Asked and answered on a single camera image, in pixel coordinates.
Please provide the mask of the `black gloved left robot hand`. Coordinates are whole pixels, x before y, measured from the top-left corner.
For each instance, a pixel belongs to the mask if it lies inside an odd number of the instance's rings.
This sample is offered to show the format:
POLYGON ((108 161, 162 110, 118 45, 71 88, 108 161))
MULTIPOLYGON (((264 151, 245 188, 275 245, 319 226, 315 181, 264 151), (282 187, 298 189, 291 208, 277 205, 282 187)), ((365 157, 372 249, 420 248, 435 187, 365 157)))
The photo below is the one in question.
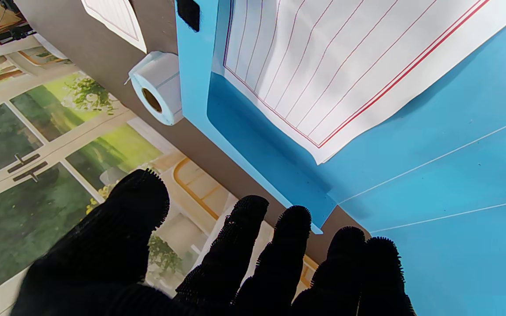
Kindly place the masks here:
POLYGON ((173 298, 143 283, 148 241, 170 209, 156 173, 138 169, 28 268, 12 316, 413 316, 399 252, 384 237, 346 226, 332 239, 311 286, 296 294, 311 233, 303 206, 281 214, 246 277, 267 212, 241 198, 202 262, 173 298))

